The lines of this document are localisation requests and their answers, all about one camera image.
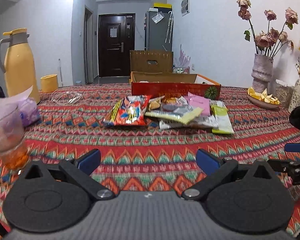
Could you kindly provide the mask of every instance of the glass cup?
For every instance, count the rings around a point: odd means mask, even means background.
[[[10,170],[21,170],[29,160],[24,128],[16,105],[0,107],[0,158]]]

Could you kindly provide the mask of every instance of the thermos handle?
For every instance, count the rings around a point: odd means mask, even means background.
[[[11,38],[7,38],[7,39],[1,40],[1,41],[0,41],[0,50],[1,50],[1,45],[2,45],[2,43],[8,43],[8,42],[10,42],[11,40],[12,40]],[[2,64],[2,61],[1,61],[1,54],[0,54],[0,68],[1,68],[1,70],[3,71],[3,73],[6,72],[6,69],[5,69],[5,67],[4,67],[4,65]]]

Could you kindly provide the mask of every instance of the blue gripper pad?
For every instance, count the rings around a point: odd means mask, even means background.
[[[101,163],[101,153],[98,149],[92,150],[87,153],[84,159],[78,159],[78,169],[85,174],[90,175]]]
[[[300,143],[287,143],[284,146],[286,152],[300,153]]]
[[[197,165],[208,176],[220,168],[221,162],[215,156],[203,149],[199,149],[196,154]]]

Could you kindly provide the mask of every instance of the dark brown door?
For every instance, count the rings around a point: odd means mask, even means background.
[[[135,14],[99,16],[99,76],[130,76]]]

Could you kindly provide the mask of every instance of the patterned bedspread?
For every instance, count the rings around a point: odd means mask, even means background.
[[[131,93],[129,84],[88,85],[67,87],[77,90],[84,99],[72,106],[57,106],[50,94],[42,94],[40,123],[26,131],[26,143],[32,158],[55,163],[66,156],[78,158],[94,148],[102,153],[102,165],[93,179],[114,192],[120,190],[167,191],[181,193],[204,179],[195,163],[197,149],[215,156],[231,156],[240,163],[257,158],[300,160],[300,153],[283,150],[287,142],[300,142],[300,131],[289,124],[288,112],[280,108],[268,111],[252,105],[246,89],[223,87],[221,100],[229,109],[235,130],[233,136],[219,136],[210,130],[160,130],[156,121],[147,120],[147,127],[105,129],[104,115],[115,102]],[[2,202],[17,176],[11,175],[0,160],[0,220]],[[282,176],[296,201],[295,212],[287,231],[300,229],[300,186],[291,186],[289,177]]]

